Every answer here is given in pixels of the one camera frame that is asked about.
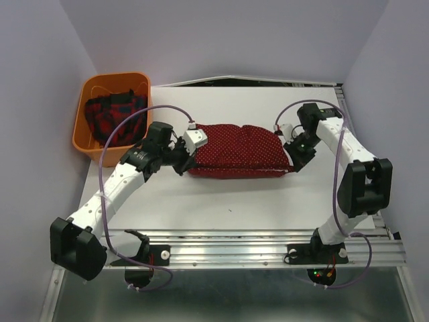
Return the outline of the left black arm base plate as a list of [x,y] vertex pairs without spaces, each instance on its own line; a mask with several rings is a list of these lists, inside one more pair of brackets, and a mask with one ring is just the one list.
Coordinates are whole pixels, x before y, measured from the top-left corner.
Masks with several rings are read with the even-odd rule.
[[130,255],[127,255],[127,257],[131,258],[131,262],[116,257],[110,265],[138,266],[139,262],[146,265],[165,267],[170,265],[170,254],[171,247],[168,244],[150,244],[145,246],[141,244],[135,251],[132,251]]

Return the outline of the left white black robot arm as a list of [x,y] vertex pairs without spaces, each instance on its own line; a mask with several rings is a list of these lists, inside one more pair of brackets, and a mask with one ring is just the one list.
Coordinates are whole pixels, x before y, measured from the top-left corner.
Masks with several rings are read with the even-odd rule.
[[194,166],[197,150],[208,141],[206,134],[191,125],[173,147],[173,127],[153,122],[145,138],[121,157],[107,180],[100,179],[98,191],[68,218],[56,218],[50,226],[50,256],[53,263],[89,281],[104,266],[122,259],[151,266],[149,237],[132,229],[112,244],[108,223],[124,202],[163,166],[183,175]]

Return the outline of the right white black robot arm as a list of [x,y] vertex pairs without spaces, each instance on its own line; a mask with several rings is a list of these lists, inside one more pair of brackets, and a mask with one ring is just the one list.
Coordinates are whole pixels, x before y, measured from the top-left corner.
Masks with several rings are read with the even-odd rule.
[[317,100],[298,101],[302,133],[278,126],[285,138],[284,150],[294,170],[301,171],[316,155],[316,145],[324,143],[335,156],[332,215],[316,228],[310,243],[292,247],[290,261],[310,258],[325,262],[329,257],[346,258],[344,241],[362,221],[389,205],[393,165],[378,158],[350,132],[343,112],[332,103],[318,107]]

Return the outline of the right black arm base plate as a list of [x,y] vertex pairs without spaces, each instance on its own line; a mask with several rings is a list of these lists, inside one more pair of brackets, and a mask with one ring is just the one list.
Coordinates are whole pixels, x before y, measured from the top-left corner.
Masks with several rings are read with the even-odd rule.
[[287,258],[291,265],[327,265],[348,264],[347,253],[340,255],[345,250],[345,244],[312,246],[311,244],[288,244]]

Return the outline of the red polka dot skirt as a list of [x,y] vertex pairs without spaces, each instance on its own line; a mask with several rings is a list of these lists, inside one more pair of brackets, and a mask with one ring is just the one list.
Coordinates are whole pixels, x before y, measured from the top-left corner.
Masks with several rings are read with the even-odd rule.
[[254,125],[198,124],[208,142],[195,155],[188,173],[199,178],[280,178],[294,173],[282,141],[273,132]]

